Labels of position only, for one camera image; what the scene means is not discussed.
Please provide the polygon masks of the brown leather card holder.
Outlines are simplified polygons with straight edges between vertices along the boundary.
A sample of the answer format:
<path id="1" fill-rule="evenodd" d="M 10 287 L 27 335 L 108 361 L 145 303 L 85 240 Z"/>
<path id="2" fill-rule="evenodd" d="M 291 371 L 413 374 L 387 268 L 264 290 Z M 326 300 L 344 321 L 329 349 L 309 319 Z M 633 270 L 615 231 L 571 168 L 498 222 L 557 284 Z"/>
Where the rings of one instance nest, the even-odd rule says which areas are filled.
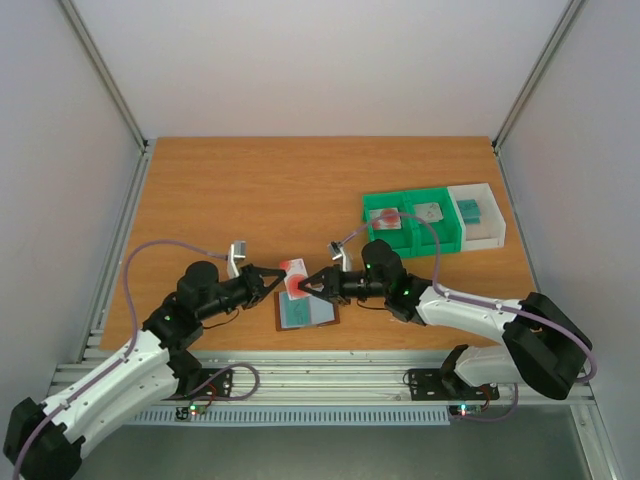
<path id="1" fill-rule="evenodd" d="M 314 296 L 290 300 L 286 292 L 279 292 L 274 303 L 275 328 L 280 332 L 340 323 L 337 307 Z"/>

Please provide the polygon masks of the teal VIP card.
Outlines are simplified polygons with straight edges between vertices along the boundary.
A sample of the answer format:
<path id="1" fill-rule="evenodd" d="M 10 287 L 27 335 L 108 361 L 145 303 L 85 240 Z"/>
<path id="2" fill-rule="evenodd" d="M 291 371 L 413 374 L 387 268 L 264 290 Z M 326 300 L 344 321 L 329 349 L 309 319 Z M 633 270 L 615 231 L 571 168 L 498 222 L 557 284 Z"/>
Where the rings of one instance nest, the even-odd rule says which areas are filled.
<path id="1" fill-rule="evenodd" d="M 287 293 L 281 292 L 277 297 L 277 323 L 280 330 L 293 330 L 312 325 L 309 298 L 290 300 Z"/>

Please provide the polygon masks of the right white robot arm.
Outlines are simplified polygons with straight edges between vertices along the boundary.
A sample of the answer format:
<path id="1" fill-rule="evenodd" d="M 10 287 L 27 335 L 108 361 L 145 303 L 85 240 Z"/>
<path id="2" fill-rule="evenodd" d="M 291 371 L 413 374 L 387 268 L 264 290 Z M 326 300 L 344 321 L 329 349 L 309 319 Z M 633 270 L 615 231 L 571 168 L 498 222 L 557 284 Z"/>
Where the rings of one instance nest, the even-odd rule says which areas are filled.
<path id="1" fill-rule="evenodd" d="M 456 346 L 440 368 L 451 396 L 491 383 L 527 384 L 538 394 L 564 400 L 593 345 L 546 295 L 501 300 L 451 290 L 409 273 L 382 240 L 361 251 L 364 267 L 351 271 L 334 264 L 299 281 L 300 290 L 334 305 L 381 298 L 396 319 L 420 326 L 447 327 L 493 341 L 491 347 Z"/>

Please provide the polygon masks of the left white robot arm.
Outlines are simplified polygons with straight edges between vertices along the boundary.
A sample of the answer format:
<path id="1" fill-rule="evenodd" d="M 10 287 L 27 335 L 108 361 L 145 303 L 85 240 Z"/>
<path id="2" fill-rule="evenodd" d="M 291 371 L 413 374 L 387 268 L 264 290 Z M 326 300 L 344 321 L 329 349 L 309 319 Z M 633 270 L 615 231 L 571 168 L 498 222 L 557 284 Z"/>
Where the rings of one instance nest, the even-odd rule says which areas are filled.
<path id="1" fill-rule="evenodd" d="M 249 264 L 222 281 L 214 264 L 191 264 L 176 290 L 107 360 L 59 393 L 13 408 L 3 446 L 13 478 L 70 479 L 138 412 L 162 400 L 194 399 L 210 385 L 189 351 L 204 321 L 256 306 L 285 276 L 282 269 Z"/>

